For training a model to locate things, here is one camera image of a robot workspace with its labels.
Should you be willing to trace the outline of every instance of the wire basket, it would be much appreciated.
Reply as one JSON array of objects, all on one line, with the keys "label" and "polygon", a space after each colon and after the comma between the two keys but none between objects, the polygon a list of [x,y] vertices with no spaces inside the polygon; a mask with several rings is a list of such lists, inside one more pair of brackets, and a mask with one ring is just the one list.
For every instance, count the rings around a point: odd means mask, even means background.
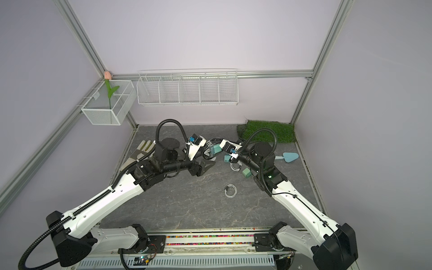
[{"label": "wire basket", "polygon": [[236,70],[139,73],[138,103],[144,106],[238,104]]},{"label": "wire basket", "polygon": [[109,84],[111,87],[119,86],[111,96],[111,103],[108,89],[105,83],[102,83],[81,108],[93,125],[121,125],[137,98],[132,81],[110,80]]}]

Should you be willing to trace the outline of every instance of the green sponge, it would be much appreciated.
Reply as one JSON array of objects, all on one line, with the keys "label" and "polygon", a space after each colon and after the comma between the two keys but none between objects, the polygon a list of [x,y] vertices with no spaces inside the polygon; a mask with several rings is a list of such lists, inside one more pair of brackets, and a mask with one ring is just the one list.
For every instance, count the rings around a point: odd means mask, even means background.
[{"label": "green sponge", "polygon": [[251,173],[251,171],[249,170],[249,168],[244,169],[241,173],[242,173],[246,178],[252,176],[252,173]]}]

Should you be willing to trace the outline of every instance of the metal extrusion beam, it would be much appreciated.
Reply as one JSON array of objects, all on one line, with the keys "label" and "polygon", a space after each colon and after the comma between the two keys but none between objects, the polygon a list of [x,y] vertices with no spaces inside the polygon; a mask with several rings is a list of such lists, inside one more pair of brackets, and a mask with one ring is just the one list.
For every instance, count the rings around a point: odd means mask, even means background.
[{"label": "metal extrusion beam", "polygon": [[[98,81],[87,93],[86,97],[93,95],[103,81]],[[75,106],[69,115],[57,126],[55,131],[39,147],[39,149],[25,162],[21,169],[12,177],[12,179],[0,190],[0,216],[6,211],[7,207],[18,196],[25,185],[35,175],[38,169],[44,164],[45,160],[56,149],[62,139],[77,123],[81,116],[81,107],[86,102],[83,100]]]},{"label": "metal extrusion beam", "polygon": [[[81,45],[81,48],[83,48],[84,52],[88,56],[90,62],[95,67],[96,72],[101,78],[103,78],[104,72],[106,70],[105,65],[103,64],[101,58],[98,56],[95,48],[90,42],[89,37],[84,31],[84,28],[79,22],[69,2],[67,0],[53,0],[53,2],[59,9],[60,14],[63,16],[63,19],[65,20],[66,24],[69,26],[76,40]],[[130,112],[127,113],[126,119],[128,120],[128,122],[130,123],[133,129],[136,129],[138,127],[138,124],[135,122]]]},{"label": "metal extrusion beam", "polygon": [[326,58],[330,54],[331,47],[333,46],[337,35],[339,34],[343,22],[345,21],[346,16],[348,15],[351,7],[353,6],[354,0],[342,0],[340,2],[339,8],[337,9],[336,15],[333,19],[330,31],[327,34],[324,45],[321,48],[318,59],[314,65],[314,72],[310,78],[308,78],[308,83],[303,91],[303,94],[300,98],[299,103],[297,104],[297,108],[295,109],[294,115],[292,116],[291,123],[295,124],[299,118],[299,115],[303,109],[303,106],[306,103],[306,100],[311,92],[311,89],[316,81],[317,76],[319,75]]},{"label": "metal extrusion beam", "polygon": [[[207,73],[152,73],[152,76],[183,76],[196,77],[199,75],[225,75],[226,72],[207,72]],[[239,79],[262,79],[262,78],[294,78],[294,77],[311,77],[312,70],[262,70],[262,71],[238,71],[228,72],[228,74],[237,74]],[[139,74],[114,74],[113,79],[127,79],[137,81]]]}]

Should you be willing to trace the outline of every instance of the flexible black hose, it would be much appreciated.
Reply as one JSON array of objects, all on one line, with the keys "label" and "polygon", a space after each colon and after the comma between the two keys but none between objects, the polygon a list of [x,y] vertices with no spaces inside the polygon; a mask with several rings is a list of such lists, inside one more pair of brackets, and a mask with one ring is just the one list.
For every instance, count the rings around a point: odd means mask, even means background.
[{"label": "flexible black hose", "polygon": [[[148,156],[150,156],[153,151],[155,149],[153,148],[150,152],[148,152],[145,156],[143,156],[142,158],[140,158],[141,160],[146,159]],[[111,185],[111,187],[114,189],[118,182],[120,181],[121,177],[127,172],[128,169],[130,169],[133,165],[135,165],[138,161],[134,161],[131,164],[129,164],[128,166],[126,166],[116,177],[114,183]],[[100,194],[99,196],[97,196],[96,198],[94,198],[93,200],[89,201],[88,203],[86,203],[85,205],[83,205],[82,207],[80,207],[78,210],[76,210],[75,212],[73,212],[74,216],[79,215],[82,211],[84,211],[85,209],[89,208],[90,206],[92,206],[93,204],[95,204],[97,201],[99,201],[100,199],[102,199],[103,197],[105,197],[106,195],[110,194],[111,190],[107,189],[105,190],[104,193]],[[61,220],[60,222],[58,222],[57,224],[53,225],[49,230],[47,230],[44,234],[42,234],[41,236],[39,236],[38,239],[36,239],[33,244],[30,245],[30,247],[24,252],[24,254],[22,255],[21,259],[19,260],[18,263],[18,269],[19,270],[42,270],[45,269],[47,267],[50,267],[51,265],[54,265],[56,263],[59,262],[59,259],[55,259],[49,263],[43,264],[41,266],[38,267],[33,267],[33,268],[28,268],[25,266],[25,262],[27,261],[27,258],[29,257],[30,253],[36,248],[36,246],[43,240],[45,239],[48,235],[50,235],[54,230],[56,230],[57,228],[59,228],[60,226],[62,226],[64,223],[66,223],[67,221],[71,220],[71,217],[68,216],[65,219]]]},{"label": "flexible black hose", "polygon": [[126,270],[130,270],[130,268],[127,266],[126,262],[124,261],[124,257],[123,257],[123,249],[122,249],[122,248],[119,248],[119,249],[118,249],[118,252],[120,253],[120,262],[121,262],[121,264],[123,265],[123,267],[124,267]]},{"label": "flexible black hose", "polygon": [[[186,137],[186,133],[184,132],[184,129],[182,127],[182,125],[174,119],[166,119],[164,121],[162,121],[161,123],[159,123],[158,127],[156,128],[156,141],[159,141],[159,130],[162,127],[163,124],[168,123],[168,122],[173,122],[175,124],[177,124],[181,130],[181,133],[183,135],[183,138],[185,140],[185,142],[187,143],[187,137]],[[139,161],[145,160],[146,158],[148,158],[153,152],[155,151],[155,148],[152,148],[152,150],[150,150],[150,152],[148,152],[146,155],[144,155],[143,157],[141,157],[139,159]],[[186,158],[189,154],[189,145],[187,145],[187,152],[186,152]],[[126,166],[116,177],[116,179],[114,180],[113,184],[111,185],[111,188],[115,188],[118,184],[118,182],[120,181],[121,177],[135,164],[137,164],[138,161],[135,160],[134,162],[132,162],[131,164],[129,164],[128,166]],[[83,205],[82,207],[80,207],[77,211],[75,211],[73,213],[74,216],[80,214],[82,211],[84,211],[85,209],[89,208],[91,205],[93,205],[94,203],[96,203],[97,201],[99,201],[100,199],[102,199],[103,197],[105,197],[106,195],[110,194],[111,190],[107,189],[104,193],[102,193],[101,195],[97,196],[96,198],[94,198],[93,200],[91,200],[90,202],[86,203],[85,205]],[[62,226],[64,223],[68,222],[69,220],[71,220],[72,218],[70,216],[66,217],[65,219],[59,221],[58,223],[56,223],[55,225],[53,225],[51,228],[49,228],[45,233],[43,233],[41,236],[39,236],[31,245],[30,247],[24,252],[24,254],[21,256],[21,259],[18,262],[18,270],[42,270],[45,269],[47,267],[50,267],[56,263],[59,262],[59,259],[55,259],[50,261],[49,263],[43,264],[41,266],[38,267],[33,267],[33,268],[28,268],[25,266],[25,262],[27,261],[29,255],[31,254],[31,252],[39,245],[39,243],[44,240],[48,235],[50,235],[53,231],[55,231],[56,229],[58,229],[60,226]]]},{"label": "flexible black hose", "polygon": [[271,148],[270,153],[261,160],[261,162],[260,162],[260,172],[259,172],[260,173],[261,183],[264,185],[264,187],[266,188],[267,192],[269,194],[271,194],[271,192],[270,192],[270,190],[269,190],[269,188],[268,188],[268,186],[267,186],[267,184],[266,184],[266,182],[264,180],[264,163],[265,163],[266,159],[269,158],[274,153],[274,151],[276,150],[276,146],[277,146],[277,136],[276,136],[276,133],[273,130],[271,130],[270,128],[266,128],[266,127],[260,128],[260,129],[256,130],[254,133],[252,133],[252,135],[246,140],[246,142],[238,150],[238,152],[242,153],[246,149],[246,147],[250,144],[250,142],[252,141],[252,139],[258,133],[261,133],[263,131],[267,131],[267,132],[269,132],[273,136],[273,146]]},{"label": "flexible black hose", "polygon": [[[147,154],[145,154],[143,157],[141,157],[141,158],[139,158],[138,160],[139,161],[143,161],[143,160],[145,160],[146,158],[148,158],[153,152],[155,151],[155,148],[153,147],[151,150],[150,150],[150,152],[148,152]],[[138,161],[137,160],[134,160],[131,164],[129,164],[128,166],[126,166],[118,175],[117,175],[117,177],[115,178],[115,180],[114,180],[114,182],[112,183],[112,185],[111,185],[111,188],[115,188],[116,186],[117,186],[117,184],[118,184],[118,182],[120,182],[120,179],[121,179],[121,177],[132,167],[132,166],[134,166],[135,164],[137,164],[138,163]]]},{"label": "flexible black hose", "polygon": [[186,142],[186,158],[185,159],[187,159],[189,156],[189,144],[188,144],[189,140],[187,139],[186,133],[183,129],[183,126],[181,125],[181,123],[179,121],[174,120],[174,119],[165,119],[164,121],[160,122],[159,125],[156,127],[156,142],[159,142],[159,131],[160,131],[161,127],[166,123],[174,123],[180,128],[181,134],[183,135],[184,141]]},{"label": "flexible black hose", "polygon": [[25,266],[25,262],[27,261],[30,253],[36,248],[36,246],[42,242],[42,240],[44,240],[48,235],[50,235],[53,231],[57,230],[60,226],[62,226],[64,223],[68,222],[69,220],[71,220],[72,218],[70,216],[68,216],[67,218],[63,219],[62,221],[60,221],[59,223],[55,224],[54,226],[52,226],[51,228],[49,228],[46,232],[44,232],[41,236],[39,236],[34,242],[33,244],[31,244],[27,250],[24,252],[24,254],[21,256],[21,259],[18,262],[18,270],[42,270],[45,269],[47,267],[50,267],[51,265],[54,265],[56,263],[59,262],[59,259],[55,259],[50,261],[47,264],[43,264],[41,266],[38,267],[32,267],[32,268],[28,268],[27,266]]}]

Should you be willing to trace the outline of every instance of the black cable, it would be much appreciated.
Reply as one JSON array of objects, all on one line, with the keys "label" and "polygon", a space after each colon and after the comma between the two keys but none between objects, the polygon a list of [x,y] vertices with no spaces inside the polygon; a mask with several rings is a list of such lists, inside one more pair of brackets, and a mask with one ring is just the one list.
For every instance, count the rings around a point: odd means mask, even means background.
[{"label": "black cable", "polygon": [[181,123],[179,121],[174,120],[174,119],[165,119],[164,121],[160,122],[159,125],[156,127],[156,142],[157,143],[159,142],[159,132],[160,132],[160,129],[166,123],[174,123],[174,124],[176,124],[180,128],[181,134],[183,135],[183,139],[186,142],[186,157],[184,158],[186,160],[188,158],[188,156],[189,156],[189,147],[190,147],[190,145],[188,144],[189,143],[189,139],[186,137],[186,133],[185,133],[185,131],[183,129],[183,126],[181,125]]},{"label": "black cable", "polygon": [[[156,128],[156,141],[159,141],[159,130],[162,127],[162,125],[168,123],[168,122],[173,122],[175,124],[177,124],[180,127],[181,133],[183,135],[184,140],[186,141],[186,143],[188,142],[187,137],[186,137],[186,133],[184,132],[184,129],[182,127],[182,125],[174,120],[174,119],[166,119],[164,121],[162,121],[161,123],[159,123],[159,125]],[[155,148],[153,147],[150,152],[148,152],[147,154],[145,154],[143,157],[141,157],[139,160],[135,160],[133,161],[131,164],[129,164],[128,166],[126,166],[116,177],[116,179],[114,180],[113,184],[111,185],[111,188],[114,189],[118,182],[120,182],[120,179],[123,177],[123,175],[135,164],[138,163],[138,161],[143,161],[146,158],[148,158],[153,152],[155,151]],[[189,145],[187,145],[187,152],[186,152],[186,158],[189,154]],[[85,205],[83,205],[82,207],[80,207],[78,210],[76,210],[75,212],[73,212],[74,216],[79,215],[82,211],[84,211],[85,209],[89,208],[91,205],[93,205],[94,203],[96,203],[97,201],[99,201],[100,199],[102,199],[103,197],[105,197],[106,195],[110,194],[112,191],[110,189],[105,190],[104,193],[102,193],[101,195],[97,196],[96,198],[94,198],[93,200],[91,200],[90,202],[86,203]],[[48,235],[50,235],[54,230],[58,229],[60,226],[62,226],[64,223],[68,222],[69,220],[71,220],[72,218],[70,216],[66,217],[65,219],[59,221],[58,223],[54,224],[51,228],[49,228],[45,233],[43,233],[41,236],[39,236],[30,246],[29,248],[24,252],[24,254],[21,256],[21,259],[18,262],[18,270],[42,270],[45,269],[47,267],[50,267],[56,263],[59,262],[59,259],[55,259],[50,261],[49,263],[43,264],[41,266],[38,267],[33,267],[33,268],[28,268],[27,266],[25,266],[25,262],[27,261],[28,257],[30,256],[30,253],[39,245],[39,243],[44,240]]]},{"label": "black cable", "polygon": [[118,249],[118,252],[120,253],[120,262],[121,262],[121,264],[123,265],[123,267],[124,267],[126,270],[130,270],[130,268],[127,266],[126,262],[124,261],[124,257],[123,257],[123,249],[122,249],[122,248],[119,248],[119,249]]},{"label": "black cable", "polygon": [[[155,151],[155,149],[153,148],[150,152],[148,152],[146,155],[144,155],[143,157],[140,158],[140,161],[146,159],[147,157],[149,157],[153,152]],[[114,183],[111,185],[111,188],[114,189],[118,182],[120,181],[121,177],[128,171],[128,169],[130,169],[132,166],[134,166],[135,164],[137,164],[138,161],[135,160],[134,162],[132,162],[131,164],[129,164],[128,166],[126,166],[116,177]],[[78,210],[76,210],[75,212],[73,212],[74,216],[79,215],[82,211],[84,211],[85,209],[89,208],[90,206],[92,206],[93,204],[95,204],[97,201],[99,201],[100,199],[102,199],[103,197],[105,197],[106,195],[110,194],[112,191],[110,189],[105,190],[104,193],[102,193],[101,195],[97,196],[96,198],[94,198],[93,200],[91,200],[90,202],[86,203],[85,205],[83,205],[82,207],[80,207]],[[49,263],[43,264],[41,266],[38,267],[33,267],[33,268],[28,268],[25,266],[25,262],[27,261],[30,253],[36,248],[36,246],[39,245],[39,243],[45,239],[49,234],[51,234],[54,230],[56,230],[57,228],[59,228],[60,226],[62,226],[64,223],[66,223],[67,221],[71,220],[72,218],[70,216],[66,217],[65,219],[59,221],[58,223],[54,224],[49,230],[47,230],[44,234],[42,234],[41,236],[39,236],[31,245],[30,247],[24,252],[24,254],[21,256],[21,259],[19,260],[18,263],[18,270],[42,270],[45,269],[47,267],[50,267],[56,263],[59,262],[59,259],[55,259],[50,261]]]},{"label": "black cable", "polygon": [[264,163],[267,160],[267,158],[269,158],[274,153],[274,151],[276,150],[276,147],[277,147],[277,136],[276,136],[276,133],[273,130],[271,130],[270,128],[266,128],[266,127],[260,128],[260,129],[256,130],[254,133],[252,133],[252,135],[243,143],[243,146],[240,147],[240,149],[237,152],[241,155],[243,153],[243,151],[246,149],[246,147],[251,143],[252,139],[258,133],[261,133],[263,131],[267,131],[267,132],[269,132],[273,136],[273,146],[271,148],[270,153],[261,160],[258,173],[260,175],[260,181],[261,181],[262,185],[267,190],[267,193],[271,194],[271,191],[270,191],[269,187],[267,186],[267,184],[266,184],[266,182],[264,180]]},{"label": "black cable", "polygon": [[279,195],[279,194],[288,194],[288,195],[291,195],[294,198],[298,199],[302,204],[304,204],[304,206],[306,206],[309,209],[309,211],[311,211],[323,223],[324,227],[327,226],[331,230],[331,232],[334,234],[334,236],[336,236],[336,240],[337,240],[337,243],[338,243],[339,248],[340,248],[340,256],[341,256],[342,261],[343,261],[342,245],[340,244],[339,237],[337,236],[336,232],[328,225],[328,222],[324,221],[319,215],[317,215],[314,211],[312,211],[312,209],[307,204],[305,204],[304,201],[302,201],[297,195],[294,195],[294,194],[291,194],[288,192],[280,192],[280,193],[274,193],[274,194],[272,193],[272,195]]},{"label": "black cable", "polygon": [[18,262],[18,270],[42,270],[45,269],[47,267],[50,267],[56,263],[59,262],[59,259],[55,259],[50,261],[49,263],[43,264],[41,266],[38,267],[32,267],[32,268],[28,268],[27,266],[25,266],[25,262],[27,261],[28,257],[30,256],[30,253],[39,245],[40,242],[42,242],[42,240],[44,240],[48,235],[50,235],[52,232],[54,232],[55,230],[57,230],[60,226],[62,226],[64,223],[68,222],[69,220],[71,220],[72,218],[70,216],[66,217],[65,219],[63,219],[62,221],[58,222],[57,224],[53,225],[51,228],[49,228],[46,232],[44,232],[41,236],[39,236],[28,248],[27,250],[24,252],[24,254],[21,256],[21,259]]}]

